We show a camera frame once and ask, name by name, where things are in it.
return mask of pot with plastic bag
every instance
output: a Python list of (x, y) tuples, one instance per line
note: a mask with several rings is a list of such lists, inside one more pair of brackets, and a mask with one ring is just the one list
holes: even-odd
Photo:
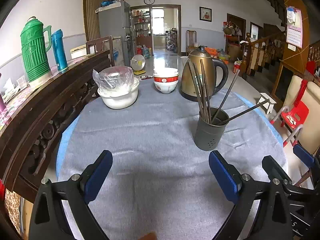
[(115, 66), (100, 73), (93, 70), (92, 76), (99, 87), (98, 94), (106, 106), (123, 109), (136, 101), (139, 79), (134, 77), (132, 68)]

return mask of white stool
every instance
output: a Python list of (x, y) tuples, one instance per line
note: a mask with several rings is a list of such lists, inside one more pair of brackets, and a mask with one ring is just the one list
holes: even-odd
[(272, 112), (273, 106), (276, 104), (276, 101), (272, 97), (268, 96), (266, 93), (260, 93), (261, 97), (258, 103), (261, 103), (267, 99), (270, 100), (270, 103), (263, 104), (264, 108), (267, 110), (267, 114)]

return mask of gray metal cup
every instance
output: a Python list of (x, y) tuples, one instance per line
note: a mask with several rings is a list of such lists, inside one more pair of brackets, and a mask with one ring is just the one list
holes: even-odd
[[(211, 117), (213, 117), (217, 112), (218, 108), (210, 107), (210, 110), (211, 110)], [(228, 114), (225, 111), (220, 110), (214, 123), (217, 124), (228, 118), (229, 118)], [(222, 134), (227, 124), (228, 122), (225, 123), (224, 125), (208, 124), (199, 115), (198, 126), (196, 130), (196, 135), (194, 138), (196, 146), (204, 151), (214, 150), (218, 146), (218, 143), (222, 137)]]

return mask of clock face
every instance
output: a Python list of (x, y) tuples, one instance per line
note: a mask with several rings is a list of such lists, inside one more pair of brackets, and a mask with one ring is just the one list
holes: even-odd
[(144, 3), (148, 5), (153, 4), (154, 2), (155, 0), (144, 0)]

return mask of gray tablecloth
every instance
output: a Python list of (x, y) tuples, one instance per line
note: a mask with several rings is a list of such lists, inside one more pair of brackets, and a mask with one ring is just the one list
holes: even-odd
[[(225, 93), (218, 92), (211, 104), (219, 106)], [(233, 116), (247, 106), (231, 93), (223, 109)], [(98, 98), (80, 114), (59, 181), (82, 173), (103, 150), (110, 150), (113, 166), (89, 204), (110, 239), (138, 239), (150, 231), (158, 239), (212, 239), (233, 204), (209, 168), (209, 152), (193, 142), (198, 113), (198, 104), (183, 98), (179, 87), (161, 94), (153, 80), (140, 82), (137, 101), (126, 109), (112, 110)], [(282, 145), (254, 111), (227, 125), (217, 150), (256, 180), (269, 181), (261, 166), (266, 155), (288, 170)], [(75, 237), (82, 239), (66, 202), (64, 208)]]

